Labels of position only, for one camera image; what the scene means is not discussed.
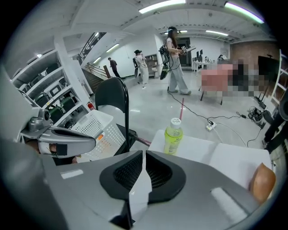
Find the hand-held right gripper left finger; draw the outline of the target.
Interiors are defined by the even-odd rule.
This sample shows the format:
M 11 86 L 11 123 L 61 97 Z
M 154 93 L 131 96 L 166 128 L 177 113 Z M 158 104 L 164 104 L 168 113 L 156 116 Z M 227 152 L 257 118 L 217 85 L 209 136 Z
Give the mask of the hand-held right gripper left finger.
M 132 228 L 129 192 L 142 171 L 142 154 L 138 150 L 61 166 L 44 157 L 48 184 L 70 229 Z

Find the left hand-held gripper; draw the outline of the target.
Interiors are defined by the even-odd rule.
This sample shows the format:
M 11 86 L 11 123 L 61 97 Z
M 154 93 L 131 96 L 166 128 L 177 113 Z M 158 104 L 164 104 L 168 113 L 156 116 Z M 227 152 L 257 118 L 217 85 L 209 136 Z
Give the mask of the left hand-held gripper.
M 0 66 L 0 138 L 19 142 L 21 133 L 38 132 L 51 123 L 49 112 L 16 88 Z M 51 126 L 38 138 L 41 154 L 74 157 L 92 151 L 95 138 L 70 129 Z

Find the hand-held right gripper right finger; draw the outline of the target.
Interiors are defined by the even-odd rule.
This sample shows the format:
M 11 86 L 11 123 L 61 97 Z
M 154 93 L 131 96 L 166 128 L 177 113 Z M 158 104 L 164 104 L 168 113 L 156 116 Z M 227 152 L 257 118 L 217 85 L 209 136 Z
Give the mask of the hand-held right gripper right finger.
M 152 191 L 137 230 L 227 230 L 257 208 L 242 186 L 203 163 L 146 152 Z

